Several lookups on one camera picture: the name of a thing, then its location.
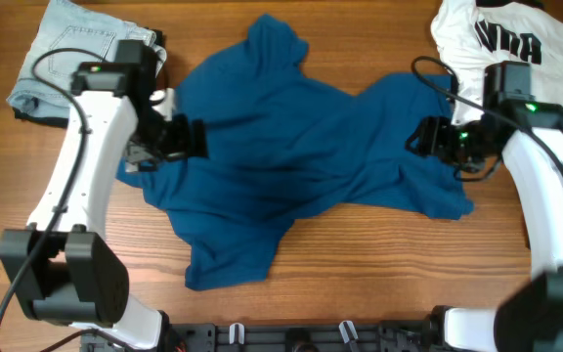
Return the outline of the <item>dark blue t-shirt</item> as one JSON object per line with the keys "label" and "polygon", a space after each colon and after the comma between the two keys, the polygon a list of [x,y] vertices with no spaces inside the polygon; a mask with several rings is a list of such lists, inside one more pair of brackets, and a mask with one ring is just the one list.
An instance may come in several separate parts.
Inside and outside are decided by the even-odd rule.
{"label": "dark blue t-shirt", "polygon": [[448,76],[390,73],[350,95],[302,72],[308,51],[286,22],[259,17],[177,86],[179,113],[204,124],[207,156],[118,170],[190,246],[188,288],[266,279],[293,223],[339,203],[450,220],[473,210],[451,167],[405,148],[423,118],[451,116]]}

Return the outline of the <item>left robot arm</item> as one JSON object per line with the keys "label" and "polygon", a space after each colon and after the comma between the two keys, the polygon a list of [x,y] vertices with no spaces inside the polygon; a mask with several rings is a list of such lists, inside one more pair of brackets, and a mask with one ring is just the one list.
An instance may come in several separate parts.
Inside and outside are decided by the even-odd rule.
{"label": "left robot arm", "polygon": [[114,59],[88,53],[64,96],[65,139],[44,195],[19,230],[0,238],[10,285],[33,321],[73,328],[121,351],[182,351],[168,316],[137,299],[128,271],[106,241],[117,171],[149,172],[207,154],[205,128],[177,113],[171,90],[156,88],[157,53],[141,40],[117,44]]}

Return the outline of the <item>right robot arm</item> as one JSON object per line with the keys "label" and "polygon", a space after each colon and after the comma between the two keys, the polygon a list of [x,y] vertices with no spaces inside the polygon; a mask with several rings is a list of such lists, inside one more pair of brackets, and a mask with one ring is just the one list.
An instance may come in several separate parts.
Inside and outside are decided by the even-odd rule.
{"label": "right robot arm", "polygon": [[436,307],[426,338],[457,351],[563,351],[563,107],[536,100],[528,64],[484,72],[478,121],[424,118],[409,152],[435,156],[461,182],[481,182],[495,158],[509,171],[524,214],[532,278],[499,307]]}

